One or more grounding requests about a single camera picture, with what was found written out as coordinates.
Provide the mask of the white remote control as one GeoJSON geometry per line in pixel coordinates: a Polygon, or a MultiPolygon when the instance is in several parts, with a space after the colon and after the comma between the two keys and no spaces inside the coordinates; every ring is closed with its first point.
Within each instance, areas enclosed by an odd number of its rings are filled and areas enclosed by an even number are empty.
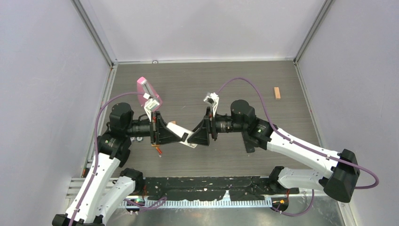
{"type": "Polygon", "coordinates": [[[167,128],[171,130],[174,134],[176,134],[179,138],[183,138],[185,134],[187,134],[186,139],[184,141],[180,141],[179,143],[185,146],[188,146],[190,148],[196,148],[197,144],[194,143],[188,143],[188,138],[190,138],[194,132],[191,130],[188,130],[184,127],[181,127],[179,125],[176,125],[175,123],[169,122],[167,124],[167,128]]]}

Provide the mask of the black remote battery cover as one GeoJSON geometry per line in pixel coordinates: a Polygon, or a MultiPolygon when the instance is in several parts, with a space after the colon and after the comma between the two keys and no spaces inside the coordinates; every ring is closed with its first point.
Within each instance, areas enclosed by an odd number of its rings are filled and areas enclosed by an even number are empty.
{"type": "Polygon", "coordinates": [[[243,141],[244,141],[244,146],[245,146],[245,150],[247,153],[254,153],[255,152],[255,147],[252,146],[249,143],[249,140],[247,138],[245,138],[244,134],[242,134],[243,137],[243,141]]]}

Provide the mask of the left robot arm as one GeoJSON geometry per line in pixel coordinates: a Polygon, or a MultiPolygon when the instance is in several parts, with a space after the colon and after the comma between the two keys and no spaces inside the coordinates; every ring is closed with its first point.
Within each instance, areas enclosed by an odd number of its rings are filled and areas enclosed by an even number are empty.
{"type": "Polygon", "coordinates": [[[185,143],[192,134],[174,123],[165,123],[159,112],[146,110],[145,120],[134,120],[128,103],[112,107],[108,129],[95,142],[95,157],[75,200],[64,214],[53,218],[54,226],[104,226],[129,195],[144,190],[142,172],[126,168],[109,191],[112,174],[123,167],[130,155],[131,138],[149,137],[154,145],[185,143]]]}

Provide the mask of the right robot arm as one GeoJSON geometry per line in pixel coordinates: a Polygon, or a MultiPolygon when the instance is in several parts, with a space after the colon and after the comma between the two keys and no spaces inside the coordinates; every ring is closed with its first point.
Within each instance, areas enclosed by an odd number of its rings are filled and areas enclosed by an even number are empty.
{"type": "Polygon", "coordinates": [[[217,139],[219,133],[238,132],[242,134],[246,147],[256,147],[283,154],[309,167],[289,169],[277,166],[269,175],[269,188],[281,193],[290,188],[322,190],[329,197],[344,203],[351,201],[359,169],[354,152],[327,150],[298,139],[276,125],[258,118],[255,109],[245,100],[231,104],[230,115],[213,114],[208,107],[201,123],[188,136],[189,144],[208,146],[210,139],[217,139]]]}

